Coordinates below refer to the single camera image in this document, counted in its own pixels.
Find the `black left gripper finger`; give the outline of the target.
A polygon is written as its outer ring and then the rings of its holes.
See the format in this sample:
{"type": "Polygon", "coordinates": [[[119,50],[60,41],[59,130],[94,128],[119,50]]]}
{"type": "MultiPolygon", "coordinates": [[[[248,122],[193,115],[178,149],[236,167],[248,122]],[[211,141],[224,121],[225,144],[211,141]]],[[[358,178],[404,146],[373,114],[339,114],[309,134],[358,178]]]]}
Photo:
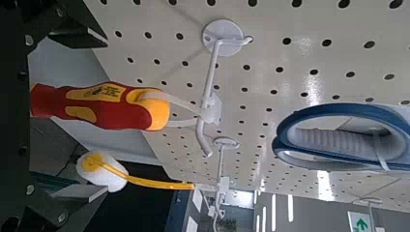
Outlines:
{"type": "Polygon", "coordinates": [[[29,0],[29,36],[71,49],[105,48],[107,35],[83,0],[29,0]]]}
{"type": "Polygon", "coordinates": [[[83,232],[107,194],[107,186],[95,185],[70,185],[51,194],[35,189],[28,208],[44,219],[44,232],[83,232]]]}

